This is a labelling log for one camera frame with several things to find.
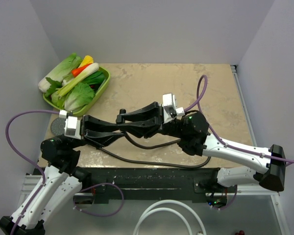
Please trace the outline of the grey shower head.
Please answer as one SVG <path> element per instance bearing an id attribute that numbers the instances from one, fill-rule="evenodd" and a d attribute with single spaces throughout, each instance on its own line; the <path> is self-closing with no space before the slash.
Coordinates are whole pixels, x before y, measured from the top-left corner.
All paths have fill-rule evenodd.
<path id="1" fill-rule="evenodd" d="M 56 118 L 50 125 L 51 133 L 54 136 L 62 135 L 65 132 L 65 119 L 64 118 Z"/>

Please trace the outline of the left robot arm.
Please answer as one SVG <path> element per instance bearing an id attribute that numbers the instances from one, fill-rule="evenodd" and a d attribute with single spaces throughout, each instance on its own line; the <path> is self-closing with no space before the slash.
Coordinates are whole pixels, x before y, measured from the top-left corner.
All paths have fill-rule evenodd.
<path id="1" fill-rule="evenodd" d="M 123 133 L 87 130 L 82 120 L 67 116 L 64 134 L 41 143 L 42 157 L 49 163 L 39 168 L 42 178 L 11 216 L 0 219 L 1 230 L 6 235 L 45 234 L 44 226 L 62 206 L 92 186 L 91 173 L 77 166 L 80 151 L 75 148 L 91 143 L 105 147 L 121 137 Z"/>

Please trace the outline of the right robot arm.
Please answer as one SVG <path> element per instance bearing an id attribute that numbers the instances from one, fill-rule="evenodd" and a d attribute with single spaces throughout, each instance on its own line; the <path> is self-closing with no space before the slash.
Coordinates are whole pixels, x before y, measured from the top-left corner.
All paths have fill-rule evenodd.
<path id="1" fill-rule="evenodd" d="M 121 109 L 116 124 L 121 131 L 138 138 L 150 138 L 157 133 L 179 138 L 178 146 L 191 156 L 204 155 L 240 164 L 221 168 L 209 179 L 208 186 L 213 192 L 253 183 L 271 191 L 284 190 L 286 158 L 281 146 L 260 148 L 222 139 L 213 133 L 200 111 L 154 102 L 131 113 Z"/>

